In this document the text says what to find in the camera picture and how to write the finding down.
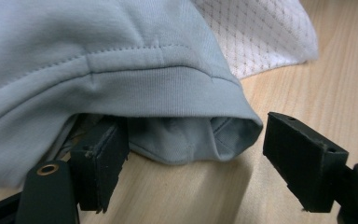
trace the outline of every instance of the white mesh fabric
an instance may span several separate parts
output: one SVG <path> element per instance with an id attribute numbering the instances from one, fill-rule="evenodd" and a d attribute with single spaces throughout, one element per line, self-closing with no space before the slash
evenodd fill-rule
<path id="1" fill-rule="evenodd" d="M 297 0 L 193 0 L 238 78 L 318 57 L 315 31 Z"/>

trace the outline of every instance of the wooden surface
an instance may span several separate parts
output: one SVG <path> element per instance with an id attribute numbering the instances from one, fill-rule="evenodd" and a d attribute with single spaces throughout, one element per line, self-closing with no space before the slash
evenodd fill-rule
<path id="1" fill-rule="evenodd" d="M 302 0 L 319 38 L 320 58 L 244 79 L 244 93 L 267 113 L 291 115 L 358 162 L 358 0 Z M 262 155 L 264 131 L 236 160 L 167 166 L 131 153 L 106 214 L 82 223 L 337 223 L 311 214 Z M 0 200 L 14 189 L 0 189 Z"/>

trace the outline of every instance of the brass insert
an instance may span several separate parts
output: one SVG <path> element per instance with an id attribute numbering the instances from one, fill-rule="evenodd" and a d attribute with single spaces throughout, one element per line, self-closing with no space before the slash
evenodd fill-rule
<path id="1" fill-rule="evenodd" d="M 57 165 L 57 164 L 48 164 L 48 165 L 44 165 L 42 167 L 40 167 L 38 170 L 37 170 L 37 174 L 38 175 L 51 175 L 53 174 L 54 172 L 58 171 L 58 168 L 60 166 Z"/>

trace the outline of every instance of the light blue fabric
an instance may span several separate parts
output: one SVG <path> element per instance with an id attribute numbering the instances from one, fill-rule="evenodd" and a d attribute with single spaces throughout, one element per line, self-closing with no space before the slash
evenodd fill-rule
<path id="1" fill-rule="evenodd" d="M 156 161 L 230 160 L 261 121 L 188 0 L 0 1 L 0 186 L 18 186 L 74 114 L 130 119 Z"/>

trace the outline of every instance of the wooden table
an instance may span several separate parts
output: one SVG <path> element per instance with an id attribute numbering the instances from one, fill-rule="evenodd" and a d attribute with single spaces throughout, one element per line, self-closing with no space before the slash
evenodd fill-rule
<path id="1" fill-rule="evenodd" d="M 267 113 L 291 115 L 358 162 L 358 0 L 302 0 L 319 37 L 317 61 L 244 79 L 244 93 Z M 82 223 L 337 223 L 331 214 L 302 211 L 266 157 L 264 132 L 231 162 L 167 166 L 130 154 L 109 210 L 80 212 Z M 16 192 L 0 189 L 0 200 Z"/>

